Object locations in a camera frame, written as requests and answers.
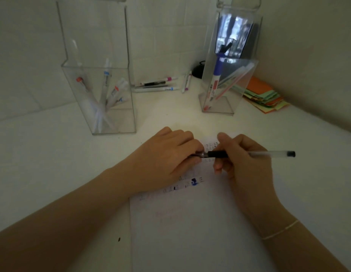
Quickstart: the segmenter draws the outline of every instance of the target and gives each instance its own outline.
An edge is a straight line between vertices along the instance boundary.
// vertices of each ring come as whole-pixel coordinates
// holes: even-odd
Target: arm
[[[348,271],[282,206],[273,186],[271,159],[247,153],[266,149],[244,135],[231,139],[219,133],[218,140],[215,150],[226,150],[229,159],[216,159],[215,173],[227,172],[237,206],[260,237],[266,238],[264,245],[279,271]]]
[[[0,271],[63,271],[116,209],[138,192],[166,187],[193,165],[191,132],[160,130],[114,167],[0,232]]]

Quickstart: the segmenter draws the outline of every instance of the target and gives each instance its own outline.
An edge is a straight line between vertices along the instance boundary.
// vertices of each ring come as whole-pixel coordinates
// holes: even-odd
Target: forearm
[[[267,237],[296,221],[281,204],[253,219],[260,237]],[[348,271],[305,226],[298,222],[264,240],[279,271]]]
[[[116,168],[0,232],[0,271],[62,271],[132,192]]]

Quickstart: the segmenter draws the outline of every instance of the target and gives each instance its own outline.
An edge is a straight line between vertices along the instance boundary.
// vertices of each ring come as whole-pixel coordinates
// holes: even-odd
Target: desk surface
[[[204,114],[190,91],[134,94],[137,133],[93,137],[77,103],[0,122],[0,230],[88,182],[164,126],[198,139],[244,133],[268,149],[295,150],[273,168],[308,207],[329,218],[351,252],[351,133],[296,107],[263,114],[242,100],[234,116]],[[131,271],[129,204],[124,204],[71,271]]]

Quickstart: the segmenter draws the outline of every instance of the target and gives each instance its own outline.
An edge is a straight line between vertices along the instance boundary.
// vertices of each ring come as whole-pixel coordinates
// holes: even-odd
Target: hand
[[[220,144],[214,150],[225,150],[229,158],[215,159],[215,174],[227,172],[237,206],[255,223],[270,208],[281,205],[273,186],[271,158],[252,158],[247,151],[266,149],[243,134],[232,139],[219,133],[217,138]]]
[[[190,131],[165,127],[112,169],[122,172],[131,193],[151,191],[176,182],[201,162],[199,157],[188,156],[203,150]]]

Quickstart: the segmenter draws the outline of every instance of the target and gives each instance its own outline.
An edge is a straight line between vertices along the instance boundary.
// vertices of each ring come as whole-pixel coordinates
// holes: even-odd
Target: blue pen cap
[[[226,57],[225,54],[223,53],[218,53],[217,54],[217,60],[216,60],[216,65],[215,65],[215,69],[213,71],[213,75],[219,76],[222,73],[222,66],[223,66],[223,62],[224,62],[224,58]]]

